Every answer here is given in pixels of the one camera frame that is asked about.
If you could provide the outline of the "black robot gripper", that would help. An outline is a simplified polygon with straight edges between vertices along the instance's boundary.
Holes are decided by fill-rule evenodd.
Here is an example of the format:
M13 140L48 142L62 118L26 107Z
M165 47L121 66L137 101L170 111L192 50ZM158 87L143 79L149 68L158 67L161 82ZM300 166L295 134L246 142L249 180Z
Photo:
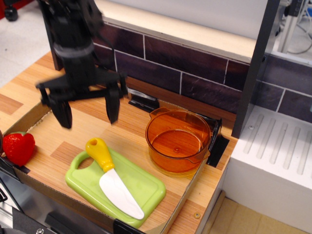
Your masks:
M106 112L111 124L118 120L119 99L128 94L125 74L96 66L92 55L63 58L65 74L38 83L41 102L50 105L59 124L72 128L72 112L69 101L105 97Z

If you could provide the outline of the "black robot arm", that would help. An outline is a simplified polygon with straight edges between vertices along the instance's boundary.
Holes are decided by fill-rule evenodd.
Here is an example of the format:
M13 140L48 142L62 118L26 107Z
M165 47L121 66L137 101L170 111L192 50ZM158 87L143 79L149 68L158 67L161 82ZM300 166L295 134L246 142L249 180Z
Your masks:
M93 0L40 0L53 52L61 60L64 75L38 83L42 104L51 108L64 128L72 127L70 101L105 98L111 123L118 120L120 99L128 94L126 75L111 72L112 60L95 64L93 38L104 40L102 13Z

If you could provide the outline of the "metal robot base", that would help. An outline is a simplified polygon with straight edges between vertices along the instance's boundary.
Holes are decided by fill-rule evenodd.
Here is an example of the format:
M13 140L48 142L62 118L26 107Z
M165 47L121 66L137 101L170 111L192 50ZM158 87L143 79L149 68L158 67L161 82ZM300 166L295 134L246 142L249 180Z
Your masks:
M111 234L111 228L103 228L66 206L22 183L3 160L0 161L0 177L17 208L28 217L57 234Z

